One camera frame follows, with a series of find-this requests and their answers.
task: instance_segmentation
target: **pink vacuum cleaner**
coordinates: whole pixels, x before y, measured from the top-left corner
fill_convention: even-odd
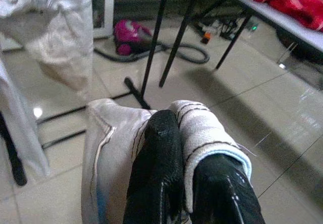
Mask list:
[[[134,62],[149,55],[152,34],[147,27],[130,20],[119,21],[114,28],[114,41],[116,44],[116,53],[119,56],[109,55],[99,48],[94,51],[112,61],[117,62]],[[183,43],[180,47],[194,49],[203,55],[202,59],[191,58],[181,52],[176,56],[196,64],[205,64],[209,61],[208,53],[201,47]],[[166,51],[171,49],[172,45],[158,42],[155,52]]]

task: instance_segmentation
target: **white table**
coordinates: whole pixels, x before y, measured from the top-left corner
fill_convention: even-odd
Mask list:
[[[180,30],[176,37],[173,49],[170,53],[170,57],[164,69],[163,76],[159,82],[159,86],[163,87],[165,80],[167,78],[168,72],[172,66],[175,54],[177,52],[178,46],[182,40],[183,34],[185,29],[191,19],[191,14],[194,8],[194,5],[197,0],[190,0],[189,6],[185,13],[183,22],[181,24]],[[305,42],[306,44],[316,48],[317,50],[323,52],[323,33],[318,31],[313,31],[303,27],[300,23],[298,23],[295,19],[290,16],[287,16],[273,8],[271,8],[267,4],[257,3],[251,0],[236,0],[239,2],[244,8],[247,10],[247,16],[243,21],[242,25],[240,26],[239,30],[237,31],[235,37],[231,41],[230,45],[224,52],[222,58],[220,59],[216,69],[218,69],[223,61],[225,60],[226,56],[229,54],[231,48],[237,41],[239,35],[241,34],[242,30],[246,26],[248,20],[252,15],[255,15],[265,22],[269,23],[273,27],[283,29],[293,37],[293,39],[297,42]]]

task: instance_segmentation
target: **tile floor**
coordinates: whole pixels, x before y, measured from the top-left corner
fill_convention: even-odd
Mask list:
[[[160,38],[170,42],[178,27],[166,27]],[[183,39],[203,46],[199,40],[190,29]],[[111,40],[96,45],[113,48]],[[205,45],[211,56],[205,65],[176,59],[162,89],[158,80],[168,54],[156,54],[146,100],[157,109],[176,99],[201,101],[237,142],[256,154],[250,154],[252,184],[267,224],[323,223],[322,93],[275,64],[284,48],[269,26],[261,23],[253,34],[243,32],[220,70],[212,71],[227,45],[217,37]],[[26,52],[6,52],[5,57],[13,80],[32,107],[42,108],[42,117],[82,105],[71,90],[42,75]],[[95,55],[93,99],[126,92],[125,76],[141,86],[145,63],[146,59],[121,64]],[[118,103],[139,107],[132,96]],[[39,137],[47,142],[85,126],[85,112],[78,112],[41,125]],[[84,135],[47,149],[51,176],[40,178],[26,168],[28,184],[19,188],[2,142],[0,223],[81,223],[83,145]]]

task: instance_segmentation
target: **red garment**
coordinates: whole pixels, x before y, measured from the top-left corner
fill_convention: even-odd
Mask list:
[[[303,26],[323,32],[323,0],[254,0],[298,20]]]

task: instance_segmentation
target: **vacuum hose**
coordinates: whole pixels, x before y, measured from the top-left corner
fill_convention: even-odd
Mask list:
[[[168,49],[172,49],[172,47],[173,47],[172,44],[165,44],[165,43],[162,43],[162,42],[158,42],[157,46],[155,48],[155,53],[160,52],[160,51],[166,51]],[[177,53],[176,53],[177,57],[179,57],[181,59],[184,59],[186,61],[189,61],[191,63],[205,64],[210,59],[210,56],[208,55],[207,51],[205,51],[201,47],[194,46],[194,45],[187,44],[187,43],[180,44],[179,47],[185,47],[185,48],[189,48],[189,49],[194,49],[194,50],[200,52],[204,56],[203,59],[196,59],[196,58],[187,56],[187,55],[183,54],[180,51],[177,51]],[[107,58],[109,60],[116,61],[116,62],[123,62],[123,63],[134,62],[134,61],[137,61],[137,60],[139,60],[141,58],[147,57],[149,55],[149,51],[145,51],[145,52],[142,52],[142,53],[139,53],[139,54],[132,54],[132,55],[129,55],[129,56],[113,56],[113,55],[110,55],[110,54],[107,54],[107,53],[101,51],[99,48],[94,48],[94,51],[97,54],[99,54],[99,55],[101,55],[101,56],[103,56],[103,57],[105,57],[105,58]]]

